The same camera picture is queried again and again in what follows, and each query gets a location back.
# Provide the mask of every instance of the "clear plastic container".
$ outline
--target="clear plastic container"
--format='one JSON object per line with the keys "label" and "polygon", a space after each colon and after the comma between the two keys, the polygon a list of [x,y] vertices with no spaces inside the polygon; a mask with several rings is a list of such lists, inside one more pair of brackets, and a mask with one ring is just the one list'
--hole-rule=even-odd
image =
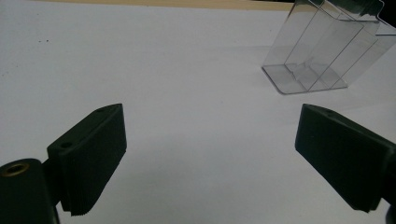
{"label": "clear plastic container", "polygon": [[262,70],[282,94],[345,88],[396,43],[378,0],[296,0]]}

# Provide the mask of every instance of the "black plastic part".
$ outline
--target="black plastic part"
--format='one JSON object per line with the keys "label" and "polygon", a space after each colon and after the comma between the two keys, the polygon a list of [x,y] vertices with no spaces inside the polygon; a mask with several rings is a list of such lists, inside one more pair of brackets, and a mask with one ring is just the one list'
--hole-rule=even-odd
{"label": "black plastic part", "polygon": [[394,16],[396,10],[396,3],[394,2],[394,0],[382,0],[382,2],[384,2],[384,7],[382,8],[378,17],[382,21],[396,28],[396,17]]}
{"label": "black plastic part", "polygon": [[385,216],[386,224],[396,224],[396,209],[391,206]]}
{"label": "black plastic part", "polygon": [[52,199],[60,198],[72,216],[89,212],[125,153],[122,105],[93,111],[48,147],[46,173]]}
{"label": "black plastic part", "polygon": [[40,161],[25,159],[0,167],[0,223],[59,223]]}
{"label": "black plastic part", "polygon": [[396,146],[327,108],[303,105],[295,147],[354,209],[395,203]]}

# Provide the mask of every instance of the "wooden edge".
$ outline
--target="wooden edge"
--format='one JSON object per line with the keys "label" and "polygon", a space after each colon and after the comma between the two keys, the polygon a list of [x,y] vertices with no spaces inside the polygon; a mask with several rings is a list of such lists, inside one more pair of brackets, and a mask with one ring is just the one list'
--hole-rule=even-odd
{"label": "wooden edge", "polygon": [[131,5],[146,7],[194,7],[242,10],[290,11],[292,3],[251,0],[34,0],[39,2],[63,2],[82,4]]}

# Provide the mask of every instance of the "plastic base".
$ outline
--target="plastic base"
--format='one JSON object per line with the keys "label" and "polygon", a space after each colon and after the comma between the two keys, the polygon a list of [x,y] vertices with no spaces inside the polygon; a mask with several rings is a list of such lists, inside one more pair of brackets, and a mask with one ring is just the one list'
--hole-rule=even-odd
{"label": "plastic base", "polygon": [[327,85],[315,71],[307,70],[304,77],[296,78],[285,64],[265,65],[262,71],[268,76],[277,91],[281,94],[294,94],[311,91],[328,91],[347,88],[347,84],[338,79],[332,86]]}

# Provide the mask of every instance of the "white surface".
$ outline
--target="white surface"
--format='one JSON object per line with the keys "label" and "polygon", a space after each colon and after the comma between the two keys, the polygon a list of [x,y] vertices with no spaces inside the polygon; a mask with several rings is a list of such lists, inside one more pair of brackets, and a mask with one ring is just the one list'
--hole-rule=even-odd
{"label": "white surface", "polygon": [[303,103],[396,142],[393,48],[346,90],[278,94],[261,64],[287,12],[0,1],[0,164],[123,103],[127,153],[71,223],[385,223],[295,151]]}

